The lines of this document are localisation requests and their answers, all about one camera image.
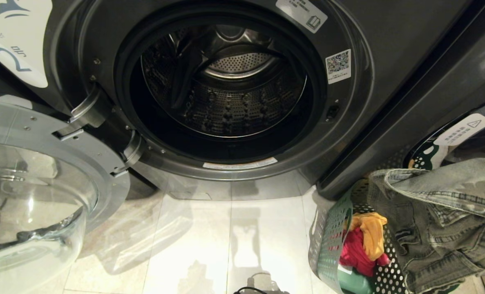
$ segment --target red cloth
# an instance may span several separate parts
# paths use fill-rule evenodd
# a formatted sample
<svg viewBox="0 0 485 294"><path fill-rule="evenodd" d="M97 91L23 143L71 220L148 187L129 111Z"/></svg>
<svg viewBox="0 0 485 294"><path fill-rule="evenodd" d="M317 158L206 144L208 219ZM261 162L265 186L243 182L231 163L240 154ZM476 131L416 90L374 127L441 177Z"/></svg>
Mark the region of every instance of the red cloth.
<svg viewBox="0 0 485 294"><path fill-rule="evenodd" d="M353 266L361 274L373 277L375 274L375 264L385 266L390 263L388 255L383 253L376 261L372 262L364 251L362 246L364 242L364 233L357 227L347 234L342 253L340 257L340 264L345 266Z"/></svg>

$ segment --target qr code sticker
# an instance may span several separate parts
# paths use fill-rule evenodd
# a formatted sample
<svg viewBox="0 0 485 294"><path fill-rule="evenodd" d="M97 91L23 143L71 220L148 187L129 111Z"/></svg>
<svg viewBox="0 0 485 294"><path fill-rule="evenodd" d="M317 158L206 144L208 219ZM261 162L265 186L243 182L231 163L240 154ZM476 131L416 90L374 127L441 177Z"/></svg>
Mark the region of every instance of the qr code sticker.
<svg viewBox="0 0 485 294"><path fill-rule="evenodd" d="M328 84L351 77L351 49L326 58Z"/></svg>

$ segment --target tile floor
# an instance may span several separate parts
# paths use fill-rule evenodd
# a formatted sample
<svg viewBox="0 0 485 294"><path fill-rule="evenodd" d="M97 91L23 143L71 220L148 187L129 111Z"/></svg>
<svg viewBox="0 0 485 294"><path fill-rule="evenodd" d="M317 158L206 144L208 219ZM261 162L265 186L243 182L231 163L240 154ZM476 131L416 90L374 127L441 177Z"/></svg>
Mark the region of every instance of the tile floor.
<svg viewBox="0 0 485 294"><path fill-rule="evenodd" d="M332 294L307 258L315 209L331 206L313 193L213 202L159 192L127 201L87 235L76 263L34 294L231 294L243 286ZM455 294L484 290L470 279Z"/></svg>

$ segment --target jeans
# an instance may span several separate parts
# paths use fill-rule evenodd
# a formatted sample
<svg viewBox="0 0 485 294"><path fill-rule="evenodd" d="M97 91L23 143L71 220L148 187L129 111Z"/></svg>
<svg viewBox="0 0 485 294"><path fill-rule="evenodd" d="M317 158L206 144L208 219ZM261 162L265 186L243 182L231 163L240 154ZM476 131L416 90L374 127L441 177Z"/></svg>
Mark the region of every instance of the jeans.
<svg viewBox="0 0 485 294"><path fill-rule="evenodd" d="M443 288L485 269L485 158L376 171L369 180L368 202L388 219L407 290Z"/></svg>

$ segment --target washing machine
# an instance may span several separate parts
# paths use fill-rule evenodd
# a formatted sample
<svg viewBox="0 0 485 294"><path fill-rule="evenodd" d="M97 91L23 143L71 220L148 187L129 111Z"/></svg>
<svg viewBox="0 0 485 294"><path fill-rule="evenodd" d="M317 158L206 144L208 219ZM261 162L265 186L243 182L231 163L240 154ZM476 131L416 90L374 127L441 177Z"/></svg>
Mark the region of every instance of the washing machine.
<svg viewBox="0 0 485 294"><path fill-rule="evenodd" d="M0 0L0 293L69 266L131 174L181 199L302 195L484 8Z"/></svg>
<svg viewBox="0 0 485 294"><path fill-rule="evenodd" d="M432 54L432 66L414 74L360 140L328 169L319 192L337 199L377 169L437 169L485 158L485 5L459 20Z"/></svg>

